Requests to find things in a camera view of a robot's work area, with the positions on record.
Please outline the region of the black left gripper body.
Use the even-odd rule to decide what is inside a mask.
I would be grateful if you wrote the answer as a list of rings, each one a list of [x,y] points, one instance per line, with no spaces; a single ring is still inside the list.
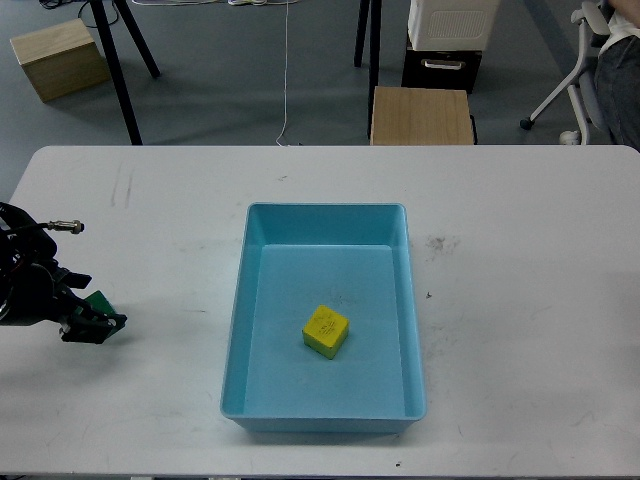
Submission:
[[[10,278],[6,298],[1,302],[2,326],[32,326],[41,321],[64,325],[64,312],[56,300],[56,290],[69,274],[66,268],[50,272],[34,264]]]

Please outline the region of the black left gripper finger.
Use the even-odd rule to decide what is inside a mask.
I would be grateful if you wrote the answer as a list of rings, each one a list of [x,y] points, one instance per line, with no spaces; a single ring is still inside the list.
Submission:
[[[59,289],[85,289],[91,280],[92,277],[88,274],[72,272],[64,267],[57,269],[57,285]]]
[[[110,303],[90,304],[76,309],[63,323],[63,342],[102,344],[125,327],[127,316],[117,313]]]

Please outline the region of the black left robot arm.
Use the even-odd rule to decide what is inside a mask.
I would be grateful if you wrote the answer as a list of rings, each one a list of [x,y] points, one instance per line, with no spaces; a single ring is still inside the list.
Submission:
[[[91,277],[59,265],[49,230],[77,235],[84,224],[37,222],[16,206],[1,204],[1,324],[31,326],[48,320],[60,325],[64,342],[101,344],[125,327],[127,317],[100,291],[86,298],[74,293],[86,288]]]

